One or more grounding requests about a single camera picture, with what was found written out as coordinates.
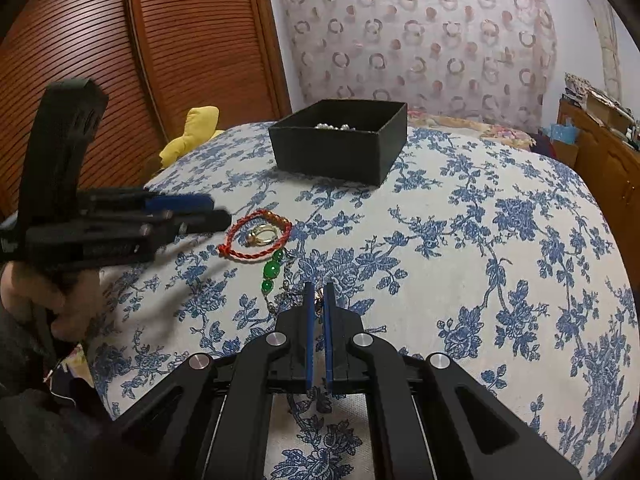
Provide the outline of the person's left hand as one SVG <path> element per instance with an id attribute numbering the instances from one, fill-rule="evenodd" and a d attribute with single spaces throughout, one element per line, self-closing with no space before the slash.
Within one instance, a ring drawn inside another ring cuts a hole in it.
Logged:
<path id="1" fill-rule="evenodd" d="M 72 290 L 61 292 L 27 264 L 9 262 L 1 273 L 1 302 L 20 322 L 30 320 L 32 307 L 52 312 L 56 315 L 52 335 L 62 341 L 79 342 L 103 308 L 100 274 L 98 270 L 82 271 Z"/>

